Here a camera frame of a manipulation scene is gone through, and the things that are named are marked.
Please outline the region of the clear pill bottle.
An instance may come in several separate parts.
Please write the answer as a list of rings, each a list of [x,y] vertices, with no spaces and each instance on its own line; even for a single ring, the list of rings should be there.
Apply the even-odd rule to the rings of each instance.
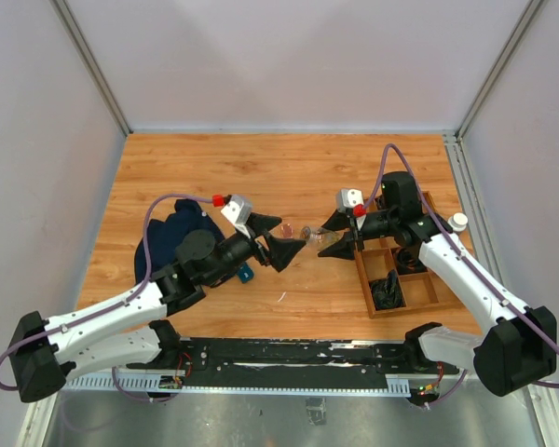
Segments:
[[[310,248],[316,251],[322,251],[338,242],[341,235],[321,227],[304,226],[300,232],[300,238],[302,238]]]

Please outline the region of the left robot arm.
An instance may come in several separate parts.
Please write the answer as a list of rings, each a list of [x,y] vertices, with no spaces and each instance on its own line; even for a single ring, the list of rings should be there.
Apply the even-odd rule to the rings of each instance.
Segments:
[[[20,318],[6,359],[23,403],[43,400],[87,373],[130,363],[168,369],[180,359],[180,337],[168,318],[205,298],[251,258],[283,271],[305,247],[302,239],[277,238],[281,219],[252,213],[231,237],[195,228],[174,248],[170,263],[153,268],[145,259],[143,279],[131,289],[68,314]]]

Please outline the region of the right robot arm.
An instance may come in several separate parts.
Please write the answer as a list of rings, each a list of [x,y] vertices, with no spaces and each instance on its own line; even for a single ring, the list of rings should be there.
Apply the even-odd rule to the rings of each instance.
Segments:
[[[494,395],[503,397],[535,384],[556,370],[557,321],[545,306],[534,308],[507,291],[469,253],[405,171],[379,183],[377,210],[358,189],[343,188],[323,229],[343,236],[320,256],[352,260],[367,240],[391,237],[439,277],[471,312],[481,335],[452,331],[436,322],[405,335],[403,360],[416,373],[443,362],[476,373]]]

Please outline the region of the red pill organizer box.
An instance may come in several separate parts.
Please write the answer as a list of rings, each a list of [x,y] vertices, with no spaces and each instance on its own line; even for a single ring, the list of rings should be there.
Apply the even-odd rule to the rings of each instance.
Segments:
[[[294,230],[290,223],[282,223],[279,226],[278,234],[282,238],[293,238]]]

